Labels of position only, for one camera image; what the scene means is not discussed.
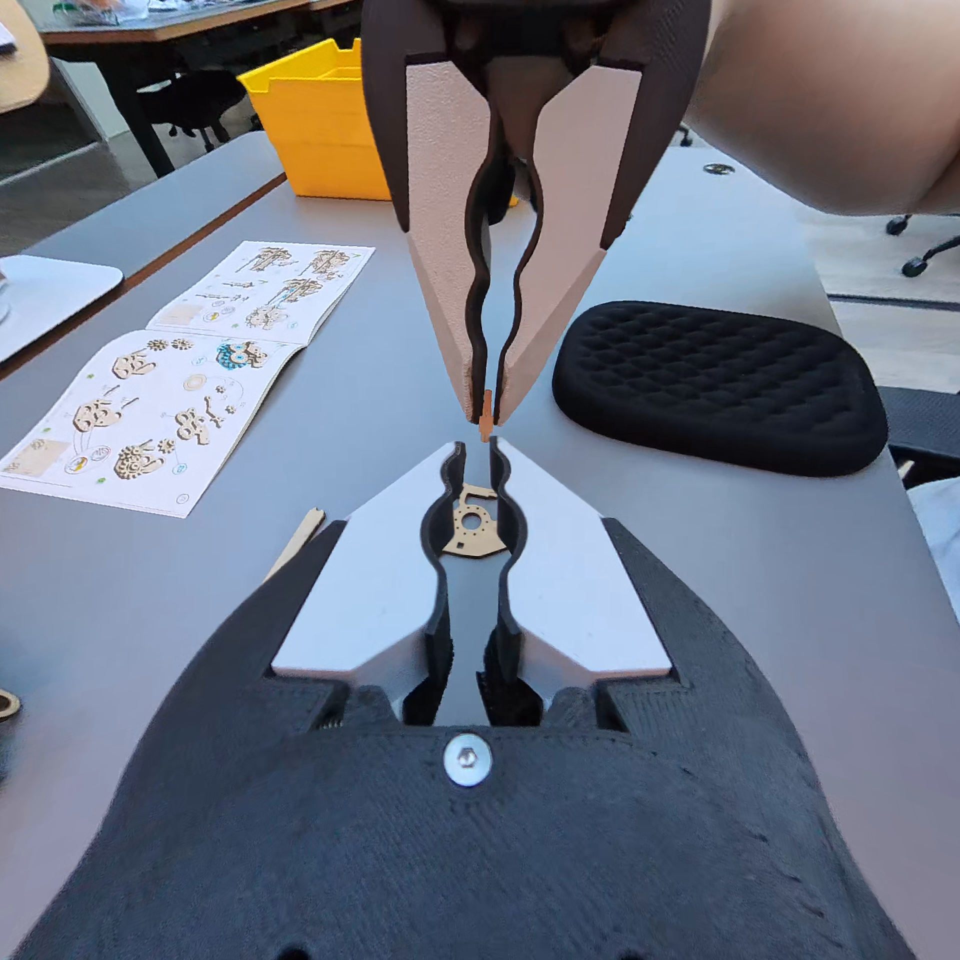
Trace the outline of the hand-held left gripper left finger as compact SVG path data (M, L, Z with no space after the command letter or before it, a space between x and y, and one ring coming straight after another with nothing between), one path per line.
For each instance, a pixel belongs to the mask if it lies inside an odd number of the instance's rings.
M430 724L452 665L447 574L466 447L450 441L349 516L271 662L279 676L382 690Z

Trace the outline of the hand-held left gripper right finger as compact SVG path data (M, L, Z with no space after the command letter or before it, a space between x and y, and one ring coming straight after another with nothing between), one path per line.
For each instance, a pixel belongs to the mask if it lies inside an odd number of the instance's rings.
M539 724L565 689L665 677L671 660L602 515L508 441L489 442L499 575L490 724Z

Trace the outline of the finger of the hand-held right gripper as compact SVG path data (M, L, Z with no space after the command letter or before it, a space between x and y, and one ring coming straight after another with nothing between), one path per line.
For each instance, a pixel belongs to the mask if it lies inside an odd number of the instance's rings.
M406 68L411 256L446 372L478 423L488 349L488 174L498 144L487 100L450 60Z
M495 421L504 424L546 366L606 256L601 240L642 73L592 65L498 64L495 105L527 165L536 232L514 276Z

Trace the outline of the perforated wooden plate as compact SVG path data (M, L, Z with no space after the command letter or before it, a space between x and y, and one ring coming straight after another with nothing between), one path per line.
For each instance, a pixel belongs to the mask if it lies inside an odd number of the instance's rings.
M495 490L463 483L453 510L453 535L444 554L471 559L485 558L507 549L498 534L498 524L482 501L497 500Z

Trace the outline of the person's right forearm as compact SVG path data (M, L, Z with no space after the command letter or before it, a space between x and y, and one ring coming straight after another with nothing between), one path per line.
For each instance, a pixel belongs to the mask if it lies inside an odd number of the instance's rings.
M959 210L957 1L713 2L686 118L817 210Z

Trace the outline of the pointed wooden stick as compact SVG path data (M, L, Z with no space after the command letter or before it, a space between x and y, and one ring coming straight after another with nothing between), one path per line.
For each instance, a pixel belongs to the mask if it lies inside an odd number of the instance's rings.
M319 508L308 510L303 519L299 522L294 534L290 537L283 547L278 558L270 567L269 572L264 577L262 583L266 583L287 563L289 563L314 537L317 531L322 527L326 520L326 512Z

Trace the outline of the yellow plastic bin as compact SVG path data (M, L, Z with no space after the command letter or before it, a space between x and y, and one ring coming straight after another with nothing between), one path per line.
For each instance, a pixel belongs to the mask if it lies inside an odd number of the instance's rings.
M366 110L360 39L347 49L324 40L239 82L297 196L390 201Z

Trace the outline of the black office chair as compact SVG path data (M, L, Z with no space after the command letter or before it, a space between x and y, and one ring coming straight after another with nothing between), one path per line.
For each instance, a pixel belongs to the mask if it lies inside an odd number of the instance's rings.
M169 128L169 136L201 136L205 150L215 146L212 132L221 144L231 141L222 116L246 96L243 84L227 70L200 70L178 76L157 90L137 92L137 101L151 125Z

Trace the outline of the open instruction booklet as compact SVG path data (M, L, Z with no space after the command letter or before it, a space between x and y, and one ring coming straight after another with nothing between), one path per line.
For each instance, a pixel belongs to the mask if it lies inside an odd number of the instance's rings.
M186 518L375 250L242 242L92 356L2 457L2 489Z

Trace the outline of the wooden top table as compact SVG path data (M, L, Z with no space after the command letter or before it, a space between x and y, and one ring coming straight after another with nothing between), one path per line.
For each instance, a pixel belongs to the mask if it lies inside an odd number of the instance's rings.
M116 25L68 26L49 17L38 32L49 56L96 66L150 168L174 171L149 125L138 90L176 73L226 68L241 74L326 38L359 36L361 2L231 2L151 12Z

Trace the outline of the white stand base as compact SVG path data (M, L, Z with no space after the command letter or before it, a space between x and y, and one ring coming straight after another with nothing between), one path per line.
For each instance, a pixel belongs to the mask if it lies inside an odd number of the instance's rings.
M18 354L124 281L111 266L17 254L1 259L1 361Z

